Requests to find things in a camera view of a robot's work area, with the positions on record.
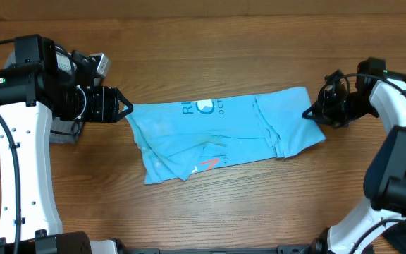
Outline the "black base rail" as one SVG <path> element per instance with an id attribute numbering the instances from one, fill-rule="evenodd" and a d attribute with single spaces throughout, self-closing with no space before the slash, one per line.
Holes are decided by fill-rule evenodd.
<path id="1" fill-rule="evenodd" d="M 187 250 L 161 250 L 158 248 L 126 248 L 118 253 L 122 254 L 310 254 L 330 253 L 323 247 L 303 245 L 280 245 L 274 248 L 212 248 L 212 249 L 187 249 Z"/>

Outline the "grey folded garment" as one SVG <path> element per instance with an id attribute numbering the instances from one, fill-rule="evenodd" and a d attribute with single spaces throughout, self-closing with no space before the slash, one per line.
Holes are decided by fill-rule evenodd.
<path id="1" fill-rule="evenodd" d="M 16 62 L 15 52 L 11 52 L 4 64 L 4 69 L 12 67 Z M 66 144 L 76 143 L 82 131 L 83 123 L 74 121 L 62 121 L 59 117 L 53 117 L 50 132 L 50 143 Z"/>

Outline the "light blue printed t-shirt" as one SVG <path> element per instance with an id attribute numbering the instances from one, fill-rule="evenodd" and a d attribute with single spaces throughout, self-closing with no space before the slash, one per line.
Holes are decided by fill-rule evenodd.
<path id="1" fill-rule="evenodd" d="M 294 157 L 325 140 L 302 114 L 305 87 L 219 99 L 136 104 L 126 119 L 142 153 L 146 184 L 271 158 Z"/>

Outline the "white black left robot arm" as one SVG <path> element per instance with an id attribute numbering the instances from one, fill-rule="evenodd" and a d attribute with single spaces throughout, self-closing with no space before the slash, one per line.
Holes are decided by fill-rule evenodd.
<path id="1" fill-rule="evenodd" d="M 125 253 L 118 239 L 63 231 L 51 176 L 54 120 L 75 138 L 82 123 L 115 123 L 133 111 L 117 88 L 101 85 L 109 59 L 40 35 L 11 43 L 14 61 L 0 70 L 0 253 Z"/>

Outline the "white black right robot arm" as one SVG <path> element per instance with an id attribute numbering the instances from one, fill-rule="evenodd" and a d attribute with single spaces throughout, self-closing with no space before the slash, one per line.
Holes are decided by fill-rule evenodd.
<path id="1" fill-rule="evenodd" d="M 352 76 L 355 91 L 349 74 L 337 70 L 325 76 L 315 103 L 302 116 L 332 128 L 346 127 L 366 114 L 381 120 L 387 136 L 366 171 L 364 197 L 311 244 L 280 247 L 278 253 L 371 253 L 376 238 L 406 222 L 406 75 L 369 57 Z"/>

